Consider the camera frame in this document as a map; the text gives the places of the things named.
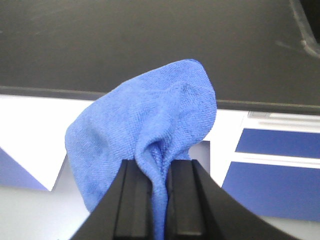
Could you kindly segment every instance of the clip jaw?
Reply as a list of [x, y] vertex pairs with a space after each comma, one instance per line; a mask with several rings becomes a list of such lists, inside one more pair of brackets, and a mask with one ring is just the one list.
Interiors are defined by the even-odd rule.
[[[165, 240], [298, 240], [220, 188], [197, 160], [174, 160], [167, 175]], [[152, 184], [123, 160], [98, 206], [71, 240], [152, 240]]]

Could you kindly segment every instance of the white surface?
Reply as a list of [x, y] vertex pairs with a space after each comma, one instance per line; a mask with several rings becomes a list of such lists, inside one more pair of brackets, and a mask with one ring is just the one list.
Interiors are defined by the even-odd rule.
[[51, 191], [66, 156], [66, 130], [91, 102], [0, 95], [0, 148]]
[[67, 162], [52, 191], [0, 186], [1, 240], [69, 240], [88, 215]]

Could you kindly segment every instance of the blue panel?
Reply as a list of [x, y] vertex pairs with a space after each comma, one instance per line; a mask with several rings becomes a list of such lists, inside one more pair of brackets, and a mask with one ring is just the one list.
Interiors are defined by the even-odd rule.
[[257, 215], [320, 222], [320, 169], [232, 162], [222, 188]]
[[28, 171], [0, 148], [0, 185], [47, 190]]
[[245, 128], [235, 151], [320, 159], [320, 133]]

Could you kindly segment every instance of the dark gray surface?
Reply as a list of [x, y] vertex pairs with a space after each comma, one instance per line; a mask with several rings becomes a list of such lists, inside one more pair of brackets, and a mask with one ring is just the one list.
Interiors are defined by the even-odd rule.
[[219, 108], [320, 114], [320, 59], [305, 51], [297, 2], [2, 0], [0, 93], [94, 99], [194, 58]]

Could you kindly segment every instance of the microfiber cloth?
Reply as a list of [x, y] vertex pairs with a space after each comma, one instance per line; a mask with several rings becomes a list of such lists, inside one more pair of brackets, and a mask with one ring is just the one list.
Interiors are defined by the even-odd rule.
[[174, 159], [189, 160], [216, 117], [214, 89], [203, 66], [185, 59], [125, 81], [86, 108], [65, 136], [68, 159], [92, 212], [123, 159], [152, 182], [154, 238], [164, 239], [166, 176]]

